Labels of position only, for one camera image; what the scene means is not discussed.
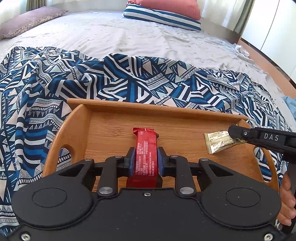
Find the person's right hand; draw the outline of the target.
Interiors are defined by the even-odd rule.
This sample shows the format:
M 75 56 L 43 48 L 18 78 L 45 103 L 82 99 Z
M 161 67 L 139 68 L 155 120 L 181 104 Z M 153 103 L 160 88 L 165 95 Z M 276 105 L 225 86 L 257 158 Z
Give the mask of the person's right hand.
M 282 225 L 291 226 L 292 219 L 295 218 L 295 196 L 291 191 L 291 181 L 288 171 L 285 172 L 280 186 L 281 209 L 277 216 Z

